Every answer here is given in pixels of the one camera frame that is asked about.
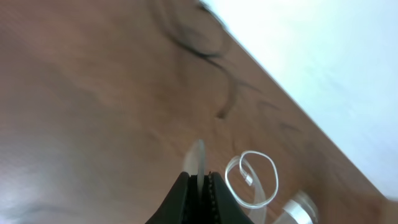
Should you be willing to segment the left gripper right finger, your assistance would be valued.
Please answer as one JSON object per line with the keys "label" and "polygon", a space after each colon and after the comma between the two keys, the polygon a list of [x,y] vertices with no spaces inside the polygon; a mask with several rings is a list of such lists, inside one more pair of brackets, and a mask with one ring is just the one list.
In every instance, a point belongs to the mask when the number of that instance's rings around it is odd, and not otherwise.
{"label": "left gripper right finger", "polygon": [[210,218],[214,224],[253,224],[233,197],[221,174],[208,175]]}

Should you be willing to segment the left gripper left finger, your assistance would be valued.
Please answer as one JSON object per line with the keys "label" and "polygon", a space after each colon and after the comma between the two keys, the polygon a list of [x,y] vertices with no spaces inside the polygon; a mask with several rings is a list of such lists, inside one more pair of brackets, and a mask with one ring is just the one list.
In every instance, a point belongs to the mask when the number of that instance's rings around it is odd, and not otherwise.
{"label": "left gripper left finger", "polygon": [[146,224],[181,224],[188,190],[189,174],[182,172],[164,198],[160,207]]}

